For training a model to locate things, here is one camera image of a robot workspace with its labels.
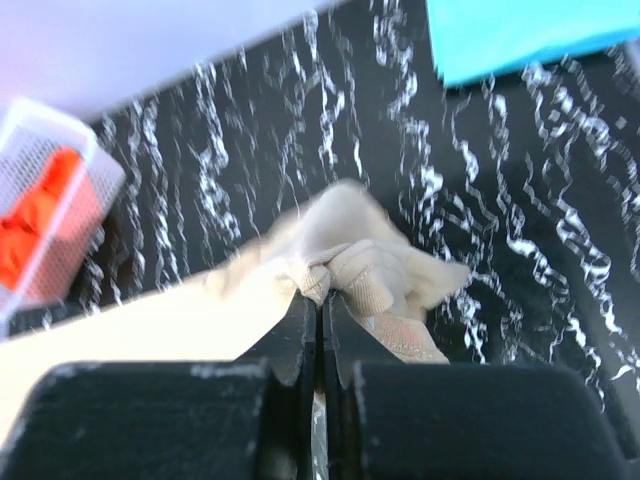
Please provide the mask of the orange t shirt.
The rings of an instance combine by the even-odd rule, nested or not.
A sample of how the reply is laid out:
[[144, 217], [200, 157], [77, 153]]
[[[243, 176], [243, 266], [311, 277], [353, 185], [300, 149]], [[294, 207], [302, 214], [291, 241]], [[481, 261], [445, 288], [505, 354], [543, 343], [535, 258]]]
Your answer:
[[65, 189], [82, 163], [80, 154], [71, 148], [53, 152], [38, 179], [1, 218], [1, 284], [10, 291], [16, 290]]

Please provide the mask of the beige t shirt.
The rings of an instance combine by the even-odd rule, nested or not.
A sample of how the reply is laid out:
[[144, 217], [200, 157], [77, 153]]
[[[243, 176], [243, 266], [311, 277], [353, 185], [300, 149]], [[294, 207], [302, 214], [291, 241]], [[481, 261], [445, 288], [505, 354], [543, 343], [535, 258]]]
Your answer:
[[235, 359], [284, 317], [295, 295], [321, 305], [331, 291], [399, 358], [440, 362], [424, 314], [469, 273], [413, 247], [361, 184], [341, 181], [213, 270], [4, 342], [1, 364]]

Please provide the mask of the white plastic laundry basket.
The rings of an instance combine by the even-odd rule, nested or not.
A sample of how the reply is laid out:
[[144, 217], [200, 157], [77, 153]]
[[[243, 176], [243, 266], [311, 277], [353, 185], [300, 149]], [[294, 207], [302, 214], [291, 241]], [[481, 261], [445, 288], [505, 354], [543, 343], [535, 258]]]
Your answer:
[[26, 98], [1, 109], [1, 333], [63, 299], [125, 180], [82, 121]]

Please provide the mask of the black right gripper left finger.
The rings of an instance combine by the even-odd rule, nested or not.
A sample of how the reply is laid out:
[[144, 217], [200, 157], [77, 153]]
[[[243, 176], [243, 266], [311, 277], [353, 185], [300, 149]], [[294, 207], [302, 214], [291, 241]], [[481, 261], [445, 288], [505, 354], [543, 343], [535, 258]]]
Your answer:
[[36, 384], [5, 479], [309, 479], [316, 308], [238, 360], [70, 363]]

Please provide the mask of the folded teal t shirt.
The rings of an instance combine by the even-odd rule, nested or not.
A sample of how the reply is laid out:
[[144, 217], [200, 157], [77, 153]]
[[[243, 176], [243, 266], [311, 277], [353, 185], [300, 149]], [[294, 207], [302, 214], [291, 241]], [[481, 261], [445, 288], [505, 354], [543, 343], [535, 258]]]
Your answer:
[[637, 1], [428, 1], [426, 10], [447, 88], [639, 37]]

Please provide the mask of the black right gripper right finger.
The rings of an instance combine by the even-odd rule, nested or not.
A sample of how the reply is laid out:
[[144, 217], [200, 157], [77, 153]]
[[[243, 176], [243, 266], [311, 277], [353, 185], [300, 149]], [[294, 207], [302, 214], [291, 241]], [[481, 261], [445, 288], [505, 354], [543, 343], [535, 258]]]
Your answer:
[[333, 479], [635, 479], [594, 395], [549, 366], [406, 364], [332, 292], [321, 310]]

